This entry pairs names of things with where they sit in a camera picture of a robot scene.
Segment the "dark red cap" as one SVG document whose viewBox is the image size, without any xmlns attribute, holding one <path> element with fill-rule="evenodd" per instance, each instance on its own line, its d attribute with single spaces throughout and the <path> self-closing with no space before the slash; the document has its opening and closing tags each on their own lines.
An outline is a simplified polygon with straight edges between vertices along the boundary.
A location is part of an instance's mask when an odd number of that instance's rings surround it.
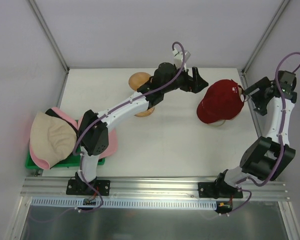
<svg viewBox="0 0 300 240">
<path fill-rule="evenodd" d="M 205 124 L 211 124 L 235 118 L 244 107 L 238 85 L 232 79 L 221 79 L 212 84 L 197 106 L 198 119 Z"/>
</svg>

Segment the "pink cap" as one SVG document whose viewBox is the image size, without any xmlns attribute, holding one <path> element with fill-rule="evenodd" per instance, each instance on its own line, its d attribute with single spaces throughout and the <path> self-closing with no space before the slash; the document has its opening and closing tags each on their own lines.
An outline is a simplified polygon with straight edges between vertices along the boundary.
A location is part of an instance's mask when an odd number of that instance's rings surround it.
<svg viewBox="0 0 300 240">
<path fill-rule="evenodd" d="M 117 137 L 117 131 L 116 129 L 113 129 L 109 134 L 108 134 L 108 147 L 106 150 L 99 156 L 99 159 L 103 159 L 106 157 L 109 157 L 116 153 L 118 150 L 118 137 Z"/>
</svg>

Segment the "beige sport cap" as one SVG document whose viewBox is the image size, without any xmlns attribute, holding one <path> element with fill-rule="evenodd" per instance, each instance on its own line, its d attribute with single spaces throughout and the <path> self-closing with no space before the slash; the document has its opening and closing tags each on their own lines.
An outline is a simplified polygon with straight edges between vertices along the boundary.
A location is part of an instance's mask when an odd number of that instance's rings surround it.
<svg viewBox="0 0 300 240">
<path fill-rule="evenodd" d="M 248 100 L 248 97 L 245 94 L 245 90 L 243 89 L 243 87 L 241 85 L 238 85 L 238 94 L 243 103 L 245 103 Z"/>
</svg>

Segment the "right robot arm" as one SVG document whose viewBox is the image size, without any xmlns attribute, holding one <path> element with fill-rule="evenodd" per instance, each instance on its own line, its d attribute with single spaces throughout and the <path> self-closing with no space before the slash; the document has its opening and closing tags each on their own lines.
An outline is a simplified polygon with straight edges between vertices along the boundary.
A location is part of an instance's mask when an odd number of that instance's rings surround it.
<svg viewBox="0 0 300 240">
<path fill-rule="evenodd" d="M 262 187 L 274 181 L 294 159 L 296 151 L 290 147 L 288 133 L 297 102 L 296 84 L 294 72 L 279 70 L 274 80 L 264 77 L 244 91 L 254 103 L 254 111 L 269 117 L 267 133 L 244 152 L 239 166 L 218 175 L 214 182 L 216 198 L 235 195 L 247 180 Z"/>
</svg>

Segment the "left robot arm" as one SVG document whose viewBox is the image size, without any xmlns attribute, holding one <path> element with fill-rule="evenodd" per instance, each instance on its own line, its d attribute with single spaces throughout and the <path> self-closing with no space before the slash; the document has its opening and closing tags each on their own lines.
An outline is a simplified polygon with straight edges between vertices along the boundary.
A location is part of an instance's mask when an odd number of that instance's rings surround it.
<svg viewBox="0 0 300 240">
<path fill-rule="evenodd" d="M 99 157 L 109 146 L 109 133 L 117 125 L 138 113 L 154 108 L 163 101 L 164 95 L 171 91 L 180 89 L 197 94 L 209 85 L 200 76 L 197 67 L 192 68 L 191 75 L 188 72 L 184 65 L 176 67 L 174 64 L 163 62 L 154 74 L 123 102 L 101 112 L 88 110 L 84 113 L 72 152 L 73 155 L 80 156 L 79 169 L 74 178 L 81 193 L 89 195 L 97 191 L 95 184 Z"/>
</svg>

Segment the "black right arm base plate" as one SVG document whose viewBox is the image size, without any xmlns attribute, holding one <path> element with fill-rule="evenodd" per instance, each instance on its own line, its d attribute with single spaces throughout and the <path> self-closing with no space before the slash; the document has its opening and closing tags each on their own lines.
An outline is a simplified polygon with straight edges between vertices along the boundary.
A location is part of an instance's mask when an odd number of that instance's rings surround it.
<svg viewBox="0 0 300 240">
<path fill-rule="evenodd" d="M 217 184 L 216 182 L 199 182 L 197 185 L 199 198 L 243 198 L 243 193 L 241 191 L 238 191 L 237 188 L 226 183 Z"/>
</svg>

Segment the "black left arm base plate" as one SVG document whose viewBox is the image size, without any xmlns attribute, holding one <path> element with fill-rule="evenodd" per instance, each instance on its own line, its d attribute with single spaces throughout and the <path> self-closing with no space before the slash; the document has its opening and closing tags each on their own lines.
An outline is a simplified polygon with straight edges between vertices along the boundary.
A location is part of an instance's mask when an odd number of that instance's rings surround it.
<svg viewBox="0 0 300 240">
<path fill-rule="evenodd" d="M 110 186 L 111 181 L 110 180 L 93 180 L 89 183 L 96 191 L 99 192 L 102 196 L 109 196 L 110 194 Z M 96 192 L 91 189 L 84 181 L 82 181 L 80 178 L 76 179 L 72 177 L 67 182 L 66 187 L 66 195 L 70 196 L 92 196 Z"/>
</svg>

